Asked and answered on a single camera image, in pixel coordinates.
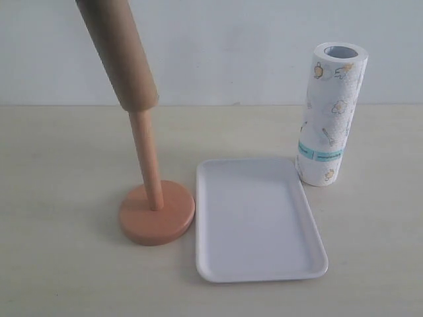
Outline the white rectangular plastic tray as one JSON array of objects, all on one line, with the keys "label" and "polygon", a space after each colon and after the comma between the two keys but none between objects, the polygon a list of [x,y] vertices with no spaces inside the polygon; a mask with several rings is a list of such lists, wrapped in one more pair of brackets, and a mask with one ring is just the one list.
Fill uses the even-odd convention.
[{"label": "white rectangular plastic tray", "polygon": [[327,253],[290,159],[198,165],[196,269],[212,283],[315,279],[327,272]]}]

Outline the brown cardboard tube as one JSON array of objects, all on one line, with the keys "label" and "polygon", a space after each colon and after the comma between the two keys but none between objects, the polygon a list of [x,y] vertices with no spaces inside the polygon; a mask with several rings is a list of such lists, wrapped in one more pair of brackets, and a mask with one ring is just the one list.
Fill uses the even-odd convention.
[{"label": "brown cardboard tube", "polygon": [[156,106],[157,88],[127,1],[77,1],[77,7],[121,107]]}]

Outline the printed white paper towel roll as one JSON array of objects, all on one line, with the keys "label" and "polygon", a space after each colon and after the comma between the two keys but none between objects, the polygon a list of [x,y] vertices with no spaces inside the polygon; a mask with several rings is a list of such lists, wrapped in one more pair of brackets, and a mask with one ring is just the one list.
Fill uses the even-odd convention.
[{"label": "printed white paper towel roll", "polygon": [[311,186],[338,176],[367,65],[368,53],[345,42],[318,45],[312,56],[295,167]]}]

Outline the wooden paper towel holder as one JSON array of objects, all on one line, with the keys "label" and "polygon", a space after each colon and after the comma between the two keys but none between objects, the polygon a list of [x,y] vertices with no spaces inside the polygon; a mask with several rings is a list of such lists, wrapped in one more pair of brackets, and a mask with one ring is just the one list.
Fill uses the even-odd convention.
[{"label": "wooden paper towel holder", "polygon": [[149,111],[130,112],[129,119],[143,183],[131,190],[120,205],[120,228],[135,243],[167,244],[191,225],[195,201],[183,185],[161,179]]}]

